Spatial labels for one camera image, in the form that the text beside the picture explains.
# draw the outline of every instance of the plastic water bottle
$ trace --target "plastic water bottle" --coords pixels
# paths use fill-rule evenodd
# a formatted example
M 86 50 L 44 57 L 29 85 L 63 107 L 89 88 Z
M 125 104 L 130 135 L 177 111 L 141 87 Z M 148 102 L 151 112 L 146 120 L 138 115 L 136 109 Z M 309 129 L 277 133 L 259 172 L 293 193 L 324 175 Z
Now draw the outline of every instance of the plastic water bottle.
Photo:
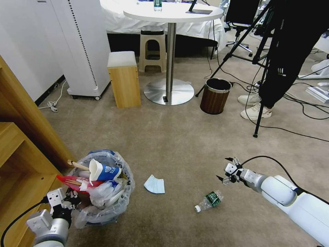
M 154 11 L 162 11 L 162 0 L 153 0 Z
M 223 195 L 219 190 L 212 191 L 203 198 L 203 201 L 195 206 L 195 211 L 200 213 L 201 211 L 207 210 L 209 208 L 214 208 L 220 204 L 223 200 Z

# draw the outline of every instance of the tripod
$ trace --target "tripod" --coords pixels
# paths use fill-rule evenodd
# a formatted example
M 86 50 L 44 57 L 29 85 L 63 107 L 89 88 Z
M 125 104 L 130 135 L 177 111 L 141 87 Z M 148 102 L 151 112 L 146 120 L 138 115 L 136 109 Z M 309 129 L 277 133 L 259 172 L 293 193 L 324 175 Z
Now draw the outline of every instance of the tripod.
M 246 61 L 252 62 L 252 64 L 257 64 L 257 65 L 259 65 L 259 66 L 261 66 L 261 67 L 264 68 L 263 75 L 262 75 L 261 81 L 259 83 L 259 85 L 261 87 L 261 85 L 264 82 L 266 71 L 267 71 L 268 65 L 269 65 L 270 50 L 269 50 L 268 54 L 263 55 L 263 56 L 261 56 L 261 52 L 263 51 L 264 46 L 266 44 L 266 41 L 267 41 L 268 37 L 270 36 L 271 30 L 275 27 L 274 18 L 273 18 L 274 11 L 277 8 L 277 6 L 275 4 L 276 4 L 276 0 L 271 0 L 268 3 L 268 5 L 263 9 L 263 11 L 259 14 L 259 16 L 254 20 L 254 22 L 250 25 L 250 27 L 244 33 L 244 35 L 242 36 L 242 38 L 239 39 L 239 41 L 237 43 L 235 43 L 234 46 L 232 47 L 232 49 L 225 55 L 225 57 L 223 58 L 222 63 L 218 66 L 218 68 L 215 70 L 215 72 L 211 75 L 210 79 L 215 76 L 215 74 L 221 69 L 221 67 L 225 64 L 225 62 L 229 58 L 236 57 L 236 58 L 240 58 L 242 60 L 246 60 Z M 233 54 L 234 51 L 240 46 L 240 44 L 246 38 L 246 36 L 248 35 L 248 33 L 250 33 L 251 30 L 255 28 L 255 26 L 258 23 L 258 21 L 265 15 L 265 13 L 267 11 L 268 11 L 268 14 L 266 15 L 266 20 L 265 20 L 267 22 L 267 26 L 266 26 L 266 29 L 265 29 L 263 38 L 262 38 L 262 40 L 260 42 L 260 45 L 259 45 L 259 47 L 257 49 L 257 52 L 256 52 L 255 56 L 253 57 L 253 59 L 248 59 L 248 58 L 244 58 L 244 57 L 241 57 L 241 56 L 234 55 Z M 266 59 L 266 64 L 265 65 L 264 65 L 264 63 L 260 63 L 260 61 L 263 60 L 263 59 Z M 200 91 L 195 96 L 198 97 L 199 94 L 202 92 L 202 90 L 204 88 L 205 88 L 205 85 L 203 85 L 203 87 L 200 89 Z M 259 130 L 259 127 L 260 127 L 261 115 L 262 115 L 263 108 L 264 108 L 263 103 L 261 102 L 260 104 L 261 105 L 260 105 L 260 109 L 259 109 L 259 115 L 258 115 L 258 119 L 257 119 L 257 123 L 256 123 L 255 132 L 254 132 L 254 135 L 253 135 L 253 137 L 255 137 L 255 138 L 258 137 L 258 130 Z

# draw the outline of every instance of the table base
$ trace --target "table base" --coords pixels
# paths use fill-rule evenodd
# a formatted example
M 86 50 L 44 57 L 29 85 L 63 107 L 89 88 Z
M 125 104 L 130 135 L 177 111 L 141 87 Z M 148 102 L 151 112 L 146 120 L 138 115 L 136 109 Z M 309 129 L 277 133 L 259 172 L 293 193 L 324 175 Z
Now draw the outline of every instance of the table base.
M 194 89 L 187 82 L 173 79 L 172 92 L 166 96 L 166 79 L 162 79 L 147 84 L 144 94 L 150 101 L 160 105 L 179 105 L 193 98 Z

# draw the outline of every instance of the floor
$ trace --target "floor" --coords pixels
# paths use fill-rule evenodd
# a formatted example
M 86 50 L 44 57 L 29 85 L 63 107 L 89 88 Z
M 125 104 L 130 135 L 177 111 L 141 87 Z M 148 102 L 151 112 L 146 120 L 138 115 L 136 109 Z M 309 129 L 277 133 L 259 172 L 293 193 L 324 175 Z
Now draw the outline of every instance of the floor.
M 248 37 L 247 42 L 255 50 L 259 41 Z M 221 51 L 219 59 L 227 52 L 228 48 Z M 247 56 L 242 49 L 237 54 Z M 323 53 L 311 54 L 302 73 L 311 72 L 311 65 L 324 57 Z M 217 67 L 215 59 L 211 67 Z M 251 82 L 258 66 L 231 58 L 223 69 Z M 195 91 L 208 74 L 205 57 L 175 59 L 174 77 L 190 81 Z M 244 161 L 269 155 L 279 160 L 301 187 L 328 200 L 329 144 L 264 128 L 255 139 L 254 124 L 240 117 L 244 106 L 236 99 L 244 91 L 239 86 L 231 90 L 220 115 L 201 111 L 201 97 L 177 106 L 154 104 L 143 95 L 143 87 L 163 77 L 165 74 L 154 69 L 139 74 L 142 106 L 138 108 L 117 109 L 109 87 L 100 101 L 73 100 L 64 91 L 57 113 L 42 110 L 77 159 L 94 149 L 118 151 L 130 165 L 136 182 L 127 211 L 117 223 L 82 230 L 72 227 L 68 246 L 316 246 L 314 239 L 260 194 L 243 184 L 224 186 L 215 175 L 223 176 L 225 157 L 237 156 Z M 237 82 L 222 72 L 217 77 Z M 315 85 L 318 81 L 307 82 Z M 318 103 L 305 92 L 306 87 L 299 84 L 289 92 Z M 60 88 L 55 89 L 40 106 L 56 100 L 59 93 Z M 326 116 L 310 107 L 305 111 L 315 117 Z M 262 124 L 329 139 L 328 120 L 307 118 L 299 104 L 285 99 L 275 105 L 272 117 L 263 119 Z M 246 167 L 287 178 L 271 160 L 260 158 Z M 164 195 L 152 194 L 143 187 L 151 174 L 164 179 Z M 197 214 L 194 206 L 216 189 L 223 193 L 223 202 Z

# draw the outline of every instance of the brown trash can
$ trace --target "brown trash can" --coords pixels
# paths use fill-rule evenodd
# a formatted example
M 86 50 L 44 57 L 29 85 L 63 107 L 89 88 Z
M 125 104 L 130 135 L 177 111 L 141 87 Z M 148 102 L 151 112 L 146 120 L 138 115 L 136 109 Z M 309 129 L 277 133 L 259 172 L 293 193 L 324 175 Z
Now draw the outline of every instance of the brown trash can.
M 232 84 L 226 80 L 220 78 L 208 79 L 203 90 L 201 110 L 213 115 L 222 113 L 231 87 Z

